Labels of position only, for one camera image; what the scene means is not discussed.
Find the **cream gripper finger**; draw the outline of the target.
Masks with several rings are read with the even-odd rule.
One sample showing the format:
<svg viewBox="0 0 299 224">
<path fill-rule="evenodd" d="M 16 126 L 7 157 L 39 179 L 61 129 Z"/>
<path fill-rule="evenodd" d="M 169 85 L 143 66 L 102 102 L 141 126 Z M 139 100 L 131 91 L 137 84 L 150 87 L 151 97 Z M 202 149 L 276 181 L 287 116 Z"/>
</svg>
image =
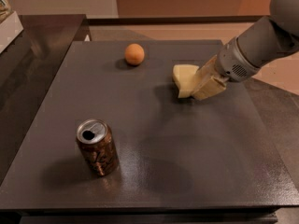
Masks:
<svg viewBox="0 0 299 224">
<path fill-rule="evenodd" d="M 204 100 L 226 90 L 227 78 L 208 77 L 200 81 L 191 93 L 191 97 Z"/>
<path fill-rule="evenodd" d="M 198 85 L 201 80 L 208 77 L 222 77 L 215 68 L 217 56 L 213 56 L 205 65 L 198 69 L 196 72 L 196 78 L 198 79 Z"/>
</svg>

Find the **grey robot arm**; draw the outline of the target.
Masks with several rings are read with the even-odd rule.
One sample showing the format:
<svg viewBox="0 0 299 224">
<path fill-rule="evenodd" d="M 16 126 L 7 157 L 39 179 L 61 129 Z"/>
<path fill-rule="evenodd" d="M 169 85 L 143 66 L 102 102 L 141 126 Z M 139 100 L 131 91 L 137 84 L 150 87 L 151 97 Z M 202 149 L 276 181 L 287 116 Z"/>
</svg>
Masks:
<svg viewBox="0 0 299 224">
<path fill-rule="evenodd" d="M 299 51 L 299 0 L 271 0 L 270 14 L 225 44 L 194 76 L 191 97 L 204 100 L 263 66 Z"/>
</svg>

